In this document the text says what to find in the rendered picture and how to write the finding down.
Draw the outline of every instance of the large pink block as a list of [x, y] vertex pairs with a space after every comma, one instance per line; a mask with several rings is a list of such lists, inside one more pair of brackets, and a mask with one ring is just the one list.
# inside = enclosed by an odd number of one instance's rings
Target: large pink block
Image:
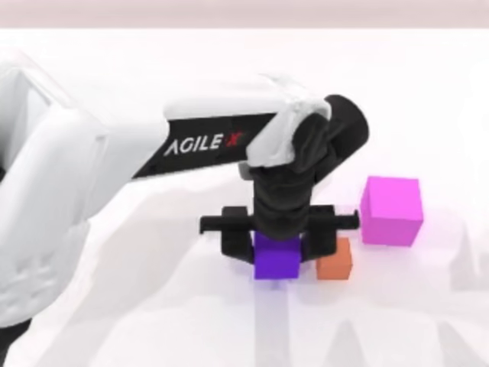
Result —
[[360, 214], [363, 243], [411, 246], [424, 220], [419, 181], [369, 177]]

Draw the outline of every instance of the red letter x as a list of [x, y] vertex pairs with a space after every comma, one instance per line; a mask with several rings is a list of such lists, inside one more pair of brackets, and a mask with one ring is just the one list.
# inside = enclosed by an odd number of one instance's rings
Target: red letter x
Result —
[[238, 139], [242, 134], [242, 132], [232, 132], [226, 142], [226, 147], [235, 147], [238, 145]]

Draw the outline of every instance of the orange cube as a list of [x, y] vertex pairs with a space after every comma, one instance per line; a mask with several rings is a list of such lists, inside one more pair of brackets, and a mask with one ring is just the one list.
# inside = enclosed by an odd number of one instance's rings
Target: orange cube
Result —
[[350, 278], [353, 261], [351, 258], [350, 240], [338, 238], [334, 255], [316, 260], [316, 274], [320, 281], [346, 281]]

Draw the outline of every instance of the small cube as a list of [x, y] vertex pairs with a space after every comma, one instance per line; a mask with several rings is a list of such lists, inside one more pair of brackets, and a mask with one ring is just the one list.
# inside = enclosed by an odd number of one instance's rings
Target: small cube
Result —
[[257, 280], [297, 279], [300, 269], [300, 237], [286, 241], [254, 233], [254, 278]]
[[419, 180], [369, 177], [360, 214], [364, 244], [413, 245], [424, 221]]
[[336, 240], [336, 244], [334, 255], [316, 260], [316, 276], [320, 281], [346, 281], [350, 278], [353, 268], [350, 241], [341, 237]]

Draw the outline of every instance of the toy block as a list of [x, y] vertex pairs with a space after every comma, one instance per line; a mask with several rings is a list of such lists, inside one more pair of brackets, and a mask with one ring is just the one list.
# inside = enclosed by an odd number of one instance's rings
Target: toy block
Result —
[[300, 268], [300, 237], [286, 241], [254, 233], [254, 278], [257, 280], [297, 279]]
[[419, 180], [369, 177], [360, 214], [364, 244], [413, 245], [424, 221]]
[[316, 275], [320, 281], [345, 281], [350, 278], [353, 261], [350, 240], [336, 240], [336, 253], [316, 260]]

